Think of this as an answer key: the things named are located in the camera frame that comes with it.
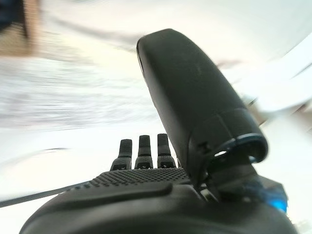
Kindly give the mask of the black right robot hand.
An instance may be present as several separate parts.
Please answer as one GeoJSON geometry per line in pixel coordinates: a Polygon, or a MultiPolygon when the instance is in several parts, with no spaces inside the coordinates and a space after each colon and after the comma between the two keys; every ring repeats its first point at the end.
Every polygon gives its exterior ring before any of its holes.
{"type": "Polygon", "coordinates": [[[108,172],[62,191],[22,234],[294,234],[280,183],[253,164],[268,143],[235,90],[189,38],[164,29],[136,53],[165,128],[153,166],[148,135],[120,142],[108,172]]]}

